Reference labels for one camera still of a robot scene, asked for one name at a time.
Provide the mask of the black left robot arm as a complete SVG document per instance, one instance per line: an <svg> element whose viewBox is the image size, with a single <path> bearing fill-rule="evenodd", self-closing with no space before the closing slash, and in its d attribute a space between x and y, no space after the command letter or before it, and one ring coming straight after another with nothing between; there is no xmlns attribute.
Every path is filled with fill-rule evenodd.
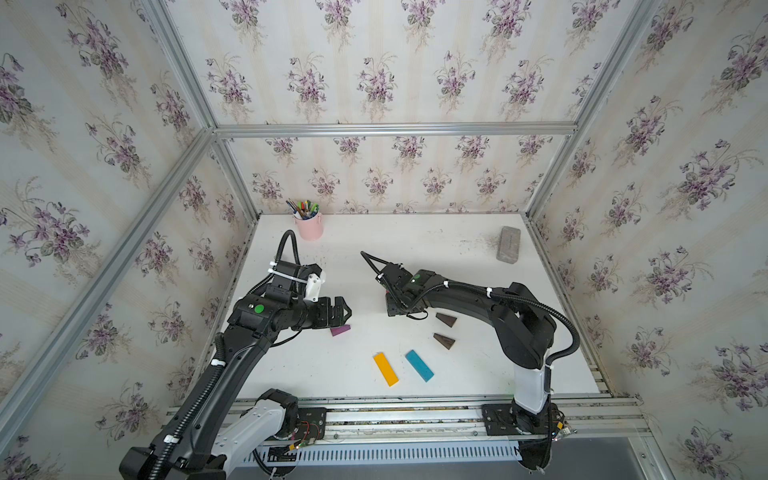
<svg viewBox="0 0 768 480"><path fill-rule="evenodd" d="M236 453L215 453L223 422L245 381L284 330L341 327L352 309L341 296L306 301L295 295L238 300L227 328L214 338L215 353L183 405L147 447L122 459L124 479L224 479Z"/></svg>

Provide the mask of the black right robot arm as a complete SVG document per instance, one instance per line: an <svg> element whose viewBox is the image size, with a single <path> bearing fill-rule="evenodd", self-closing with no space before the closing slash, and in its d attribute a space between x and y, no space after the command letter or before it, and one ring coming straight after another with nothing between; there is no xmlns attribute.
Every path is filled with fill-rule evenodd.
<svg viewBox="0 0 768 480"><path fill-rule="evenodd" d="M546 358L554 344L556 324L527 287L520 283L507 288L481 287L430 270L412 274L400 264L367 252L361 256L385 289L389 316L422 319L428 310L442 309L490 325L502 352L514 365L515 404L530 414L544 409L550 397Z"/></svg>

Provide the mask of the brown triangular wedge block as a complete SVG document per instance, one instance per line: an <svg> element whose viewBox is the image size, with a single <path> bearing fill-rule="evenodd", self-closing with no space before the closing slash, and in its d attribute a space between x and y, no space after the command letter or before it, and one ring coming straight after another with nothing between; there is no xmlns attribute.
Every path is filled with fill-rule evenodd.
<svg viewBox="0 0 768 480"><path fill-rule="evenodd" d="M437 312L435 317L449 328L453 328L457 322L457 318L455 316L445 313Z"/></svg>

